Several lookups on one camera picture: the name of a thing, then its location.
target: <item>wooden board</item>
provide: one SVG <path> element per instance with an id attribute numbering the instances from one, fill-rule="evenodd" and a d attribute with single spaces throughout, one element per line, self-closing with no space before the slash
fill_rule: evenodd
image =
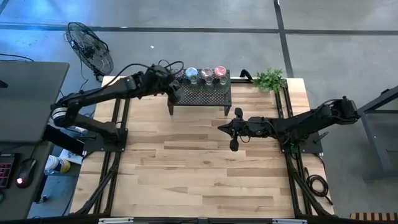
<path id="1" fill-rule="evenodd" d="M 294 113 L 308 111 L 303 80 L 288 79 L 288 84 Z M 236 84 L 232 97 L 228 117 L 222 107 L 188 106 L 176 106 L 170 116 L 165 96 L 133 99 L 112 216 L 293 217 L 286 163 L 277 141 L 252 138 L 232 152 L 230 137 L 217 130 L 234 118 L 235 107 L 242 108 L 244 119 L 276 118 L 274 94 Z M 113 106 L 114 100 L 98 104 L 95 119 L 110 121 Z M 98 185 L 103 157 L 96 152 L 83 161 L 71 212 L 81 208 Z M 325 177 L 317 157 L 304 155 L 303 163 L 311 174 Z M 298 194 L 303 210 L 300 190 Z M 318 201 L 333 213 L 324 198 Z"/>

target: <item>keyboard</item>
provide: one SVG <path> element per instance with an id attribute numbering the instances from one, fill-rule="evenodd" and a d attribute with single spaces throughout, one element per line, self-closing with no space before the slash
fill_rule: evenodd
<path id="1" fill-rule="evenodd" d="M 15 154 L 0 154 L 0 189 L 7 189 L 12 178 Z"/>

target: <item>black desk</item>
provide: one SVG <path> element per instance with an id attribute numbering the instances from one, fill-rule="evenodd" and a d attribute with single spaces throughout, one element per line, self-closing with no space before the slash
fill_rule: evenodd
<path id="1" fill-rule="evenodd" d="M 32 202 L 35 200 L 37 192 L 44 175 L 44 167 L 47 162 L 47 158 L 52 152 L 53 144 L 51 142 L 39 143 L 36 147 L 32 158 L 37 160 L 34 170 L 34 180 L 31 185 L 26 189 L 20 189 L 15 184 L 16 172 L 18 171 L 19 164 L 24 159 L 28 159 L 34 150 L 36 144 L 26 144 L 21 147 L 9 150 L 10 153 L 19 153 L 18 159 L 16 160 L 15 170 L 13 172 L 12 180 L 8 189 L 2 190 L 4 194 L 4 200 L 0 202 L 0 220 L 18 220 L 24 219 L 29 214 Z M 2 144 L 2 147 L 7 148 L 12 144 Z"/>
<path id="2" fill-rule="evenodd" d="M 0 104 L 8 107 L 0 110 L 0 151 L 15 144 L 23 145 L 6 151 L 20 154 L 10 188 L 3 190 L 5 199 L 0 203 L 0 220 L 27 217 L 32 202 L 37 200 L 47 180 L 43 174 L 52 143 L 76 154 L 83 151 L 82 142 L 47 124 L 50 105 L 57 100 L 68 68 L 69 64 L 59 62 L 0 62 L 0 80 L 8 84 L 7 88 L 0 88 Z M 33 155 L 37 160 L 34 181 L 28 188 L 18 189 L 15 171 L 41 141 Z"/>

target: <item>concrete floor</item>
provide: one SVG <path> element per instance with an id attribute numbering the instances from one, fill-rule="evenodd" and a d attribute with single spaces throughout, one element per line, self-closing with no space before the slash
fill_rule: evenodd
<path id="1" fill-rule="evenodd" d="M 395 0 L 280 0 L 286 29 L 397 30 Z M 273 0 L 10 0 L 0 25 L 195 27 L 277 29 Z M 77 91 L 83 83 L 80 61 L 61 31 L 1 30 L 1 53 L 34 60 L 70 63 L 62 91 Z M 97 32 L 108 43 L 113 74 L 128 63 L 156 63 L 165 58 L 186 66 L 222 64 L 238 76 L 242 68 L 255 73 L 267 67 L 285 69 L 279 34 Z M 287 35 L 294 77 L 304 78 L 312 107 L 346 95 L 360 107 L 398 83 L 398 40 L 385 35 Z M 90 78 L 84 89 L 100 84 Z M 84 113 L 93 107 L 85 108 Z M 365 184 L 363 175 L 379 170 L 361 122 L 332 126 L 323 139 L 326 174 L 335 212 L 397 212 L 398 183 Z M 30 217 L 62 214 L 76 178 L 52 177 L 46 186 L 50 201 L 32 207 Z"/>

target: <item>computer mouse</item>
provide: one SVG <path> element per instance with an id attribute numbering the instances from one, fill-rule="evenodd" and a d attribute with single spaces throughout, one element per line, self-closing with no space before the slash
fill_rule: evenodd
<path id="1" fill-rule="evenodd" d="M 35 159 L 26 159 L 21 162 L 16 179 L 17 187 L 22 189 L 29 187 L 29 185 L 33 181 L 35 164 L 36 164 Z"/>

